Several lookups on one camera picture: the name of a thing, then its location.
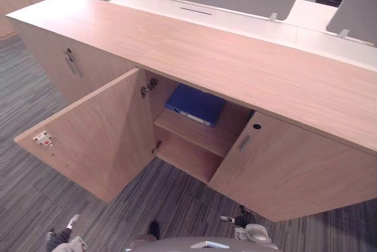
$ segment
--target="wooden countertop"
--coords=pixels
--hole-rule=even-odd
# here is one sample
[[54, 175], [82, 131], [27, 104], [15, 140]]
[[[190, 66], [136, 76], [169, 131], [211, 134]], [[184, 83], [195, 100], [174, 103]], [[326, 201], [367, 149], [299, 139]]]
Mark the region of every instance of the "wooden countertop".
[[98, 0], [46, 0], [8, 16], [377, 155], [376, 72]]

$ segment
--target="blue binder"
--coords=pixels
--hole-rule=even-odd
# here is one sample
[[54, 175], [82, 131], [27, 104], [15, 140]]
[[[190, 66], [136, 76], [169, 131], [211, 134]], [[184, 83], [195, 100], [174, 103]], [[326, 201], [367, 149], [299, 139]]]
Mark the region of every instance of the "blue binder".
[[165, 107], [202, 124], [214, 127], [225, 100], [198, 89], [180, 84]]

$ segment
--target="white desk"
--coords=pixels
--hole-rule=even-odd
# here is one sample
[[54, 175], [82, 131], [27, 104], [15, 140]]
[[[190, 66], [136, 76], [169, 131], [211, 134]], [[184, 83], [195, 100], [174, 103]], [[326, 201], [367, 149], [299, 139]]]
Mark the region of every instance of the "white desk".
[[270, 22], [254, 15], [179, 0], [110, 2], [300, 49], [377, 72], [376, 47], [326, 32], [326, 25], [336, 11], [330, 6], [296, 0], [287, 20]]

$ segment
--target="open cabinet door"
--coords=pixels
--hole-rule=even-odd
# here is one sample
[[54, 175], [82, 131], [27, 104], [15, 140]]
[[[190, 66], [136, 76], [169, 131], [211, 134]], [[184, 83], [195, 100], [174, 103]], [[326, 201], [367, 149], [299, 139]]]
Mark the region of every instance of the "open cabinet door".
[[377, 158], [254, 113], [209, 187], [283, 221], [377, 197]]
[[[145, 72], [134, 68], [40, 122], [15, 142], [110, 202], [152, 160], [153, 123]], [[52, 146], [39, 145], [47, 132]]]

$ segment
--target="lock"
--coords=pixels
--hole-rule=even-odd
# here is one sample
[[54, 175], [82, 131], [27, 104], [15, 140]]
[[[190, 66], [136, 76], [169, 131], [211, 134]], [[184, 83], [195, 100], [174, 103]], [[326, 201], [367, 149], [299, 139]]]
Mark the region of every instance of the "lock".
[[52, 136], [47, 131], [43, 131], [33, 138], [33, 140], [38, 145], [44, 145], [44, 146], [52, 146], [51, 139], [52, 139]]

